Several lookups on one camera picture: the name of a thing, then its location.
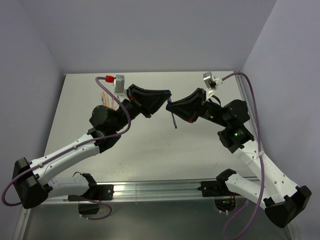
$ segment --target cable tie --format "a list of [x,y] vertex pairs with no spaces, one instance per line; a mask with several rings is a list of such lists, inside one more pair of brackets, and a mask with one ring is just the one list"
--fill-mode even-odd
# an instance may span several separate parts
[[265,154],[265,151],[261,150],[260,152],[258,152],[257,156],[254,156],[254,159],[259,158],[259,156],[262,156],[263,154]]

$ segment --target red connector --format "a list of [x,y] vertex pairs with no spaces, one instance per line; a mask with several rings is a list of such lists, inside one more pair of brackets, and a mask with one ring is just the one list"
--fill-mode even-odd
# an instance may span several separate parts
[[107,83],[113,83],[115,81],[115,77],[114,76],[109,76],[109,75],[106,75],[105,76],[105,81]]

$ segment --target gray wall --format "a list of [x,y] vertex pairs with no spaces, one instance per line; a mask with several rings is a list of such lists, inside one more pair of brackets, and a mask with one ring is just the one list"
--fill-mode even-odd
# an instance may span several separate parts
[[241,70],[276,0],[21,0],[65,73]]
[[[0,190],[16,160],[43,155],[62,74],[18,0],[0,1]],[[13,189],[7,200],[19,200]],[[12,238],[21,207],[0,204],[0,239]]]
[[319,0],[278,0],[243,68],[252,79],[266,152],[312,191],[296,218],[306,240],[320,234],[319,10]]

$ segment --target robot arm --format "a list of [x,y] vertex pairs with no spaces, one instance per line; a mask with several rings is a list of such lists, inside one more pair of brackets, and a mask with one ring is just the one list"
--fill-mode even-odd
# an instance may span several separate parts
[[[181,119],[194,123],[199,117],[224,127],[217,134],[222,145],[241,159],[261,180],[262,156],[264,166],[264,191],[260,207],[268,218],[278,227],[284,228],[293,218],[305,209],[311,191],[299,187],[288,178],[263,152],[258,152],[254,136],[244,123],[250,119],[245,101],[233,100],[226,106],[210,101],[221,78],[214,78],[211,72],[203,75],[207,90],[198,88],[190,96],[171,102],[166,109]],[[216,178],[214,192],[232,192],[240,194],[254,203],[258,202],[261,186],[241,177],[234,170],[227,169]]]
[[[139,114],[150,118],[171,96],[169,90],[146,90],[134,84],[125,89],[122,75],[107,76],[106,80],[113,81],[115,94],[124,98],[122,104],[131,120]],[[92,111],[89,121],[93,128],[69,145],[32,161],[21,158],[15,162],[12,179],[37,167],[13,183],[25,209],[36,207],[47,198],[57,196],[77,195],[89,200],[95,198],[99,187],[90,174],[67,178],[56,176],[74,164],[112,148],[121,138],[117,132],[128,124],[128,118],[121,107],[114,110],[99,105]]]

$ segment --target white table surface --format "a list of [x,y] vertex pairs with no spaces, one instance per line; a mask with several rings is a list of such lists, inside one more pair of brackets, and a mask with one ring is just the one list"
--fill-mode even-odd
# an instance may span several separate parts
[[[45,154],[73,142],[92,126],[92,110],[102,103],[102,89],[95,77],[124,75],[125,87],[131,84],[150,90],[172,93],[172,101],[205,88],[204,72],[144,72],[144,73],[93,73],[67,74]],[[212,72],[224,77],[231,72]],[[112,84],[105,83],[111,90]],[[242,99],[235,77],[219,86],[216,94],[222,105]],[[140,114],[132,121],[130,131],[124,134],[111,149],[87,158],[59,174],[69,177],[76,171],[90,173],[97,182],[128,182],[153,180],[183,180],[215,178],[231,168],[243,177],[254,174],[221,144],[217,132],[223,127],[199,118],[190,124],[175,117],[175,129],[166,103],[151,118]],[[245,126],[252,132],[250,124]]]

